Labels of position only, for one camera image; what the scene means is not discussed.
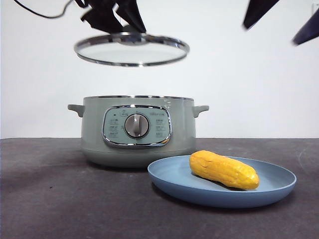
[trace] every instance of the glass lid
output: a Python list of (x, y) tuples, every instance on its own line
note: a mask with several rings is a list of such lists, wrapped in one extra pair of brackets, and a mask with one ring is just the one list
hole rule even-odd
[(189, 46), (166, 36), (121, 32), (82, 40), (74, 50), (80, 58), (98, 64), (143, 67), (181, 60)]

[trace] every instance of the pot handle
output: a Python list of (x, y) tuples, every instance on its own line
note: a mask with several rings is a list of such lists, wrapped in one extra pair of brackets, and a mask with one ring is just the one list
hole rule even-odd
[(207, 111), (207, 110), (209, 110), (209, 106), (194, 106), (193, 107), (194, 118), (197, 118), (199, 113), (203, 111)]
[(76, 113), (78, 113), (79, 117), (83, 117), (83, 113), (84, 113), (84, 106), (80, 106), (80, 105), (68, 105), (68, 109), (71, 111), (75, 111)]

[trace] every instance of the white wall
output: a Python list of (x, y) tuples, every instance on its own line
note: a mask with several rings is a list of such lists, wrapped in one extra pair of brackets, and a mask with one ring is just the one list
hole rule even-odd
[[(21, 2), (55, 14), (66, 0)], [(166, 66), (121, 68), (75, 55), (75, 42), (103, 34), (80, 21), (76, 4), (48, 20), (2, 0), (1, 137), (80, 137), (67, 104), (94, 95), (195, 98), (210, 105), (198, 137), (319, 137), (319, 38), (291, 44), (312, 2), (281, 0), (245, 32), (248, 0), (138, 0), (149, 33), (180, 38), (191, 52)]]

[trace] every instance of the table surface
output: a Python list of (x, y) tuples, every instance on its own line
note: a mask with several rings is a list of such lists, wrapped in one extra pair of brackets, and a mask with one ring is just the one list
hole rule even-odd
[(221, 209), (160, 191), (146, 169), (88, 162), (75, 138), (1, 140), (2, 239), (312, 239), (319, 235), (319, 139), (197, 139), (197, 149), (293, 171), (272, 205)]

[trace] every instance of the electric hot pot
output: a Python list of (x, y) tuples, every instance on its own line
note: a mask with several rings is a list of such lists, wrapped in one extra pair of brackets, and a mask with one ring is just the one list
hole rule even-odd
[(68, 105), (82, 118), (81, 148), (88, 160), (141, 168), (195, 151), (195, 118), (209, 106), (167, 96), (93, 96)]

